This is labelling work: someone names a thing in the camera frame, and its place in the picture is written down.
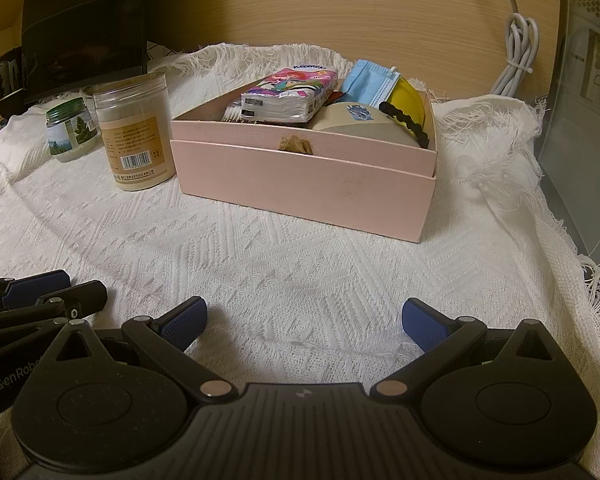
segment clear plastic jar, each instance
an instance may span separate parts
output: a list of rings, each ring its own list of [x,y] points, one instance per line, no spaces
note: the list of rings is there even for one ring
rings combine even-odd
[[[98,129],[81,97],[71,99],[46,113],[46,140],[52,157],[74,160],[96,145]]]
[[[171,178],[171,109],[162,73],[132,77],[93,91],[111,173],[128,191]]]

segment cardboard box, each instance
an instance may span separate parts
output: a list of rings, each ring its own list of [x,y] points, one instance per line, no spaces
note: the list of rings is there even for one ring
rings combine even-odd
[[[429,149],[330,132],[220,122],[253,84],[171,121],[171,149],[183,193],[417,242],[436,187],[436,130],[429,97]],[[313,155],[278,150],[282,137],[311,143]]]

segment blue sticker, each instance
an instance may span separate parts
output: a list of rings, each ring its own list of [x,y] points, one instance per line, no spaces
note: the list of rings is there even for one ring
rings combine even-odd
[[[373,121],[371,112],[360,105],[347,105],[347,110],[356,121]]]

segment barcode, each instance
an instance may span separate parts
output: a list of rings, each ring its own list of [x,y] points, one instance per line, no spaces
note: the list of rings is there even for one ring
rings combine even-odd
[[[137,155],[121,156],[122,168],[124,170],[134,170],[151,164],[151,155],[149,151],[138,153]]]

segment blue textured pad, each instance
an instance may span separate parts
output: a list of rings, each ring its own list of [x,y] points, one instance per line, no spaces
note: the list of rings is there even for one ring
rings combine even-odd
[[[158,335],[185,351],[206,328],[206,303],[200,298],[158,329]]]
[[[71,279],[64,270],[52,270],[45,274],[29,276],[9,283],[2,296],[2,307],[8,310],[32,306],[39,296],[50,294],[71,286]]]
[[[402,328],[425,352],[439,345],[451,334],[451,323],[453,321],[448,317],[429,305],[418,305],[413,298],[409,298],[402,306]]]

